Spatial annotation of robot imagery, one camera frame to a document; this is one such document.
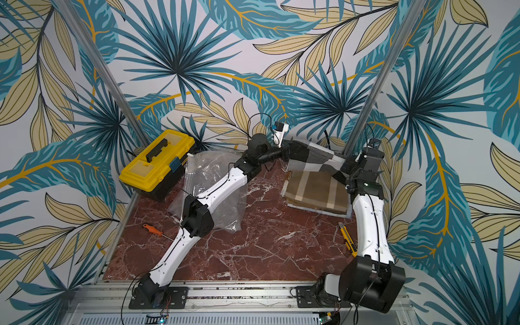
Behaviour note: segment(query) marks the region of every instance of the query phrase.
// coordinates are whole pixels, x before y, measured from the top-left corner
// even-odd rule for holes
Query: stack of cloth
[[[292,175],[282,190],[288,206],[350,218],[352,205],[344,185],[346,175],[340,172],[345,159],[317,144],[296,141],[299,148],[291,152],[287,167]]]

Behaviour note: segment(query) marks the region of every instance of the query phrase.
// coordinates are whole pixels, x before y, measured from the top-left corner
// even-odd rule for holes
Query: toolbox handle
[[[146,161],[152,162],[152,158],[161,153],[162,148],[168,145],[168,140],[162,139],[150,152],[146,154]]]

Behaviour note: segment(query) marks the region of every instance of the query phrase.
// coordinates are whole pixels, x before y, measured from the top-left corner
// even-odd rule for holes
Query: mounting plate
[[[139,295],[132,296],[130,300],[130,304],[128,305],[129,309],[184,309],[184,305],[186,305],[186,297],[188,296],[188,287],[169,287],[166,289],[165,296],[168,297],[170,295],[172,297],[170,304],[166,307],[164,304],[160,307],[153,308],[152,305],[144,298]]]
[[[324,306],[318,304],[316,301],[315,285],[309,287],[296,287],[296,301],[298,302],[298,308],[323,308]],[[340,303],[341,308],[349,308],[350,303],[348,301],[342,301]]]

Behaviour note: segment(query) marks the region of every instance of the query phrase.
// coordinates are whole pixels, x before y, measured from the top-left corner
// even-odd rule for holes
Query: marble table
[[[339,231],[343,222],[357,241],[355,217],[344,219],[288,207],[280,196],[288,178],[277,162],[248,184],[242,230],[215,229],[202,238],[178,268],[174,280],[315,280],[322,272],[339,274],[352,260]],[[171,241],[142,228],[150,223],[174,238],[178,224],[167,208],[179,193],[175,187],[165,202],[140,197],[124,228],[104,280],[133,280],[151,269]]]

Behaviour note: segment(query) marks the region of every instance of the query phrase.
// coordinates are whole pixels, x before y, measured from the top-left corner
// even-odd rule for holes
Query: metal grate
[[[124,314],[125,325],[145,324],[147,314]],[[120,325],[119,314],[84,314],[78,325]],[[163,324],[185,325],[317,325],[312,313],[170,313]]]

